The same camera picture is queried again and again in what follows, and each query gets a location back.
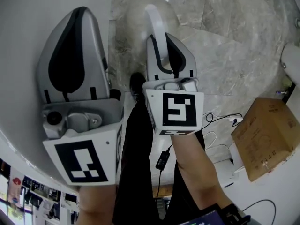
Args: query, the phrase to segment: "brown cardboard box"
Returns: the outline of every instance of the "brown cardboard box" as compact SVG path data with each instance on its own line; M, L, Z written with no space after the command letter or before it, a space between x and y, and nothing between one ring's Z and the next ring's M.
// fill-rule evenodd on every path
M300 124L281 100L257 98L232 137L254 181L294 151L300 143Z

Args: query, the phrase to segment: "leg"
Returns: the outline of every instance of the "leg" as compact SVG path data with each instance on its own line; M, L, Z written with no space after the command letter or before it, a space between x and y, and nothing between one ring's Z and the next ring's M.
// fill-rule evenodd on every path
M121 160L121 178L113 223L157 224L157 206L152 195L151 153L153 129L143 99L138 100L127 121ZM142 202L135 197L142 197Z
M196 132L196 137L204 148L205 145L202 131ZM176 163L173 193L164 223L166 225L176 225L187 222L199 216L200 210L189 193L188 188L184 183L184 180L178 169L178 164Z

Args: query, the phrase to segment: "foot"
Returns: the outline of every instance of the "foot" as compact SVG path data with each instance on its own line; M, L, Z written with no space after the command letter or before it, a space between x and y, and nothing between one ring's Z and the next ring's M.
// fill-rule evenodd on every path
M130 92L135 102L144 101L143 84L146 79L141 73L133 73L130 77Z

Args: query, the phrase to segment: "floor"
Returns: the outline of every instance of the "floor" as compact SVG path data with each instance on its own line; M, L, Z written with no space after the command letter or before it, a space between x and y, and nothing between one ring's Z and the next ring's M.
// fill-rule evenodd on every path
M109 77L113 85L126 93L125 119L134 101L129 93L129 78L134 71L145 71L145 64L136 62L126 40L124 17L132 0L112 0L109 27ZM195 56L199 91L205 94L204 113L216 115L245 114L255 97L278 98L285 76L280 55L287 42L297 43L299 31L294 26L300 17L294 0L169 0L179 19L176 36ZM213 162L231 157L228 149L233 143L234 130L227 120L204 129L217 135L213 148L207 151ZM205 137L208 146L215 136ZM159 171L155 164L161 151L171 145L168 136L155 136L150 156L152 183L158 184ZM175 156L171 156L162 184L173 182Z

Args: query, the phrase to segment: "screen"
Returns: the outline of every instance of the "screen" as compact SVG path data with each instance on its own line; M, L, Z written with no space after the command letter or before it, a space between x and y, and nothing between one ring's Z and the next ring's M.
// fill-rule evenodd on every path
M225 225L216 210L181 225Z

